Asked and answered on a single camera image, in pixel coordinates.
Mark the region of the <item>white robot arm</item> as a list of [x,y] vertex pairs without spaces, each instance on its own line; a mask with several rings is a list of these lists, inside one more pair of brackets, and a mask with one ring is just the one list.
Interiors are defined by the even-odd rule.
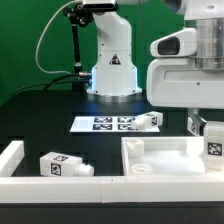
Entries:
[[[90,94],[124,98],[140,89],[131,59],[131,26],[116,10],[125,0],[81,0],[97,27],[98,60]],[[200,109],[224,109],[224,0],[162,0],[184,16],[182,30],[150,45],[147,100],[153,106],[188,110],[188,130],[216,135],[224,122],[204,121]]]

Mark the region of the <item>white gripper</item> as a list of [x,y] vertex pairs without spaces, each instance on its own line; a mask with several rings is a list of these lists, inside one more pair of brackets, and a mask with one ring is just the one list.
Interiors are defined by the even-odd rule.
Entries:
[[197,69],[191,58],[155,59],[148,67],[146,92],[153,106],[189,108],[188,118],[202,136],[207,121],[195,108],[224,109],[224,71]]

